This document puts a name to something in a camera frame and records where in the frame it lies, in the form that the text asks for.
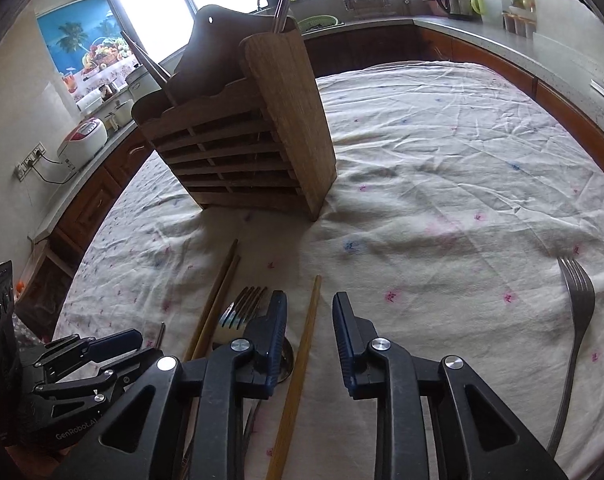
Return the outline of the brown wooden chopstick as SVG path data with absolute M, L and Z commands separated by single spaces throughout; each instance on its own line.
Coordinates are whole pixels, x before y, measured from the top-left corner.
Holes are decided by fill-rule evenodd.
M 226 296 L 230 289 L 230 285 L 232 284 L 232 280 L 235 277 L 235 273 L 239 263 L 240 255 L 236 255 L 234 258 L 232 258 L 232 262 L 230 263 L 228 270 L 224 275 L 220 289 L 214 297 L 212 307 L 209 311 L 208 316 L 206 317 L 206 322 L 204 323 L 202 330 L 200 330 L 195 348 L 191 351 L 189 359 L 196 360 L 204 358 L 210 350 L 213 335 L 215 332 L 215 327 L 217 326 L 218 319 L 220 318 L 220 315 L 222 313 Z
M 229 250 L 220 267 L 220 270 L 218 270 L 216 274 L 209 295 L 206 297 L 206 302 L 204 303 L 204 306 L 202 308 L 200 318 L 198 319 L 195 330 L 191 335 L 186 351 L 183 354 L 183 362 L 190 361 L 192 356 L 194 355 L 198 341 L 201 337 L 204 326 L 206 325 L 206 321 L 209 319 L 210 312 L 213 308 L 214 300 L 218 292 L 220 291 L 224 278 L 228 272 L 230 265 L 232 264 L 232 258 L 234 258 L 234 255 L 236 254 L 237 245 L 238 240 L 234 240 L 229 247 Z

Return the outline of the steel chopstick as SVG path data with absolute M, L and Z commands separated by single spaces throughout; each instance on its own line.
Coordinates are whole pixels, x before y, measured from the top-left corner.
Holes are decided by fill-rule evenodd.
M 158 331 L 158 334 L 157 334 L 156 342 L 154 343 L 154 348 L 156 348 L 158 350 L 161 349 L 165 330 L 166 330 L 166 324 L 165 324 L 165 322 L 162 322 L 160 325 L 160 330 Z
M 286 28 L 290 1 L 291 0 L 278 0 L 272 28 L 272 32 L 274 32 L 274 34 L 281 34 Z
M 142 63 L 142 66 L 145 67 L 146 71 L 150 73 L 152 79 L 157 83 L 160 89 L 165 93 L 168 100 L 175 104 L 175 99 L 172 97 L 171 92 L 168 91 L 168 82 L 171 79 L 171 74 L 160 64 L 153 61 L 152 58 L 148 55 L 148 53 L 141 47 L 139 47 L 136 42 L 127 35 L 127 32 L 122 30 L 122 37 L 127 42 L 128 46 L 139 60 Z

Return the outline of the wooden side stool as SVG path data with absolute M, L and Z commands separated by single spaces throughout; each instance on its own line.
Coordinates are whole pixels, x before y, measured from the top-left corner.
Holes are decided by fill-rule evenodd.
M 34 245 L 17 284 L 16 313 L 38 338 L 52 339 L 73 278 L 48 240 Z

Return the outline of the steel spoon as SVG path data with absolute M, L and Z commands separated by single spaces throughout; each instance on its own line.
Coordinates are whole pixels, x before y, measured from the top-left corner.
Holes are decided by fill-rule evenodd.
M 280 369 L 277 378 L 277 383 L 281 384 L 285 382 L 291 375 L 294 367 L 294 351 L 292 344 L 285 337 L 282 342 L 282 348 L 280 352 Z

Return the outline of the steel fork centre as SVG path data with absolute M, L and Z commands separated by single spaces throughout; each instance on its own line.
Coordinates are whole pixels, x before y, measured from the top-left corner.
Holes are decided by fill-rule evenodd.
M 244 287 L 222 313 L 218 326 L 229 330 L 240 330 L 258 313 L 260 301 L 266 291 L 267 288 L 262 286 Z

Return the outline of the steel fork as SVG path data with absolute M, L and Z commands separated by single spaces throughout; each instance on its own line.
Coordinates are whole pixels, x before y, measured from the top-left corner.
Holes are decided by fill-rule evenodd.
M 266 291 L 267 288 L 262 286 L 244 287 L 222 313 L 218 326 L 229 330 L 240 330 L 258 313 L 260 301 Z
M 557 261 L 570 297 L 573 342 L 567 373 L 564 378 L 564 390 L 562 390 L 555 425 L 552 428 L 552 434 L 547 445 L 547 452 L 552 457 L 556 456 L 562 435 L 564 434 L 564 427 L 566 426 L 572 397 L 575 371 L 578 366 L 578 357 L 582 342 L 595 312 L 596 296 L 592 280 L 575 259 L 558 257 Z

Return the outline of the steel fork right side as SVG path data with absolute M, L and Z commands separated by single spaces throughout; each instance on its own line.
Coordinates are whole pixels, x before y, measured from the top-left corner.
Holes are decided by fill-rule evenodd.
M 564 434 L 564 427 L 566 426 L 572 397 L 575 371 L 578 366 L 578 357 L 582 342 L 595 312 L 596 296 L 592 280 L 575 259 L 558 257 L 557 261 L 570 297 L 573 342 L 567 373 L 564 378 L 564 390 L 562 390 L 555 425 L 552 428 L 552 434 L 547 445 L 547 452 L 552 457 L 556 456 L 562 435 Z

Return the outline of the white red rice cooker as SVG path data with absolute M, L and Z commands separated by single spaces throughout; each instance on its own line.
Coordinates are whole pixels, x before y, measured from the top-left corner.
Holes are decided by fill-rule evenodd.
M 106 145 L 108 133 L 99 118 L 88 118 L 74 128 L 61 142 L 57 158 L 70 169 L 81 170 Z

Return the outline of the floral white tablecloth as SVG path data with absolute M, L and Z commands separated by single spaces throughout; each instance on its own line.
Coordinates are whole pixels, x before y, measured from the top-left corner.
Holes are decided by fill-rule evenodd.
M 558 257 L 593 281 L 558 464 L 604 462 L 604 174 L 572 136 L 486 68 L 389 64 L 320 78 L 337 177 L 319 217 L 200 208 L 158 155 L 116 201 L 78 267 L 57 336 L 139 330 L 180 356 L 234 240 L 232 292 L 280 289 L 314 338 L 285 475 L 368 479 L 376 407 L 342 382 L 331 300 L 414 356 L 465 359 L 538 440 L 557 416 L 572 347 Z

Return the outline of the small white pot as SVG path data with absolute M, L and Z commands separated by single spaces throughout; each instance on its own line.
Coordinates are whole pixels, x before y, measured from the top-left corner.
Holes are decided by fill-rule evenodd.
M 133 100 L 116 102 L 116 107 L 106 116 L 107 124 L 114 130 L 128 124 L 132 120 L 133 104 Z

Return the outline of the white tall cooker pot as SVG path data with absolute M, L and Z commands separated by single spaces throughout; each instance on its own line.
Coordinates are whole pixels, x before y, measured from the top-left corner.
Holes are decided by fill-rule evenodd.
M 137 65 L 126 77 L 127 90 L 131 93 L 133 100 L 137 101 L 149 93 L 158 91 L 160 86 L 153 76 L 148 73 L 144 66 Z

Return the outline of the wooden utensil holder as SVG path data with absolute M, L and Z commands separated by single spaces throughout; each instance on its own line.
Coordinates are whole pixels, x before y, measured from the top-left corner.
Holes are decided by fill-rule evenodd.
M 210 206 L 316 220 L 336 154 L 296 21 L 204 6 L 174 74 L 138 99 L 138 128 L 187 193 Z

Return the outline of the tropical fruit poster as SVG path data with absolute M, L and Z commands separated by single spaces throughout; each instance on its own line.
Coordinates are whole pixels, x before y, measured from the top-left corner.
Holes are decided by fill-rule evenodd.
M 36 18 L 47 50 L 75 102 L 137 66 L 108 0 L 78 0 Z

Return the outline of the green colander basin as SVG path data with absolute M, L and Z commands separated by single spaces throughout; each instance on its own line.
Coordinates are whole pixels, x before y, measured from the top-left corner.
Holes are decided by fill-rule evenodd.
M 334 27 L 339 24 L 340 22 L 338 18 L 333 15 L 326 14 L 313 15 L 298 21 L 298 26 L 302 34 L 307 34 L 308 32 L 317 32 L 318 30 Z

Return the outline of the green mug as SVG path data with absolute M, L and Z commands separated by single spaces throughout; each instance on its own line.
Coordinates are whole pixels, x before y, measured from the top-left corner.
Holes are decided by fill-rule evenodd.
M 479 15 L 485 14 L 484 0 L 470 0 L 472 10 Z

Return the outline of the wall power outlet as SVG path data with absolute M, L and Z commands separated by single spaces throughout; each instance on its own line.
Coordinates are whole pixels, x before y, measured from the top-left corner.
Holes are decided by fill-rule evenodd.
M 46 148 L 42 142 L 38 142 L 22 162 L 14 167 L 14 176 L 22 182 L 26 175 L 33 169 L 38 161 L 46 154 Z

